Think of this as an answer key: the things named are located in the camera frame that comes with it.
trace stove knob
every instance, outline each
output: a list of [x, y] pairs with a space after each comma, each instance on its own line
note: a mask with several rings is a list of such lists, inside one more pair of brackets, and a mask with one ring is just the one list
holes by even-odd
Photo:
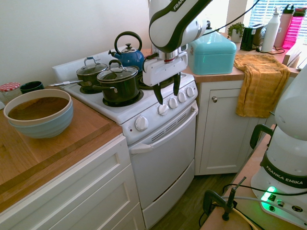
[[178, 93], [178, 100], [181, 103], [184, 103], [187, 100], [187, 96], [184, 94], [184, 92], [180, 92]]
[[135, 121], [135, 127], [138, 131], [142, 132], [148, 128], [148, 120], [146, 117], [140, 116]]
[[192, 87], [188, 87], [187, 88], [187, 96], [188, 97], [192, 97], [194, 95], [195, 95], [195, 92], [194, 92], [193, 88]]
[[176, 109], [178, 107], [178, 102], [175, 98], [171, 98], [171, 99], [169, 99], [168, 105], [172, 109]]
[[166, 115], [167, 111], [168, 111], [169, 107], [167, 106], [167, 104], [162, 104], [159, 106], [158, 112], [160, 115]]

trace oven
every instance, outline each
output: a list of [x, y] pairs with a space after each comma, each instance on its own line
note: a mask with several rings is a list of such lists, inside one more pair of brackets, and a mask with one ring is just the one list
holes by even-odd
[[[93, 57], [100, 63], [113, 59], [107, 51]], [[76, 80], [76, 70], [83, 61], [84, 58], [53, 67], [57, 82]], [[172, 81], [162, 86], [163, 105], [142, 79], [139, 85], [142, 97], [121, 106], [105, 103], [101, 92], [84, 93], [78, 84], [62, 89], [122, 127], [149, 229], [180, 199], [194, 177], [198, 93], [194, 77], [184, 73], [178, 96], [173, 93]]]
[[194, 177], [196, 102], [129, 146], [146, 227], [162, 218]]

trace oven door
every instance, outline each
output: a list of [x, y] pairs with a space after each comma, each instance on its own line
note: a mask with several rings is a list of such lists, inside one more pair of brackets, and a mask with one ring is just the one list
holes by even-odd
[[180, 177], [194, 159], [196, 101], [175, 118], [129, 146], [142, 209]]

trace yellow towel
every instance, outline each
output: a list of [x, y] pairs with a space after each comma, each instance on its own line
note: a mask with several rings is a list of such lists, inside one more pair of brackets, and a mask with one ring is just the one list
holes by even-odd
[[236, 114], [269, 117], [290, 76], [290, 70], [270, 55], [236, 55], [235, 67], [245, 74]]

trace red checkered lid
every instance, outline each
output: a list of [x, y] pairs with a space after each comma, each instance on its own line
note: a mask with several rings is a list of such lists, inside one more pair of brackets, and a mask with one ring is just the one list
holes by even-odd
[[10, 82], [0, 86], [0, 92], [8, 92], [20, 87], [18, 82]]

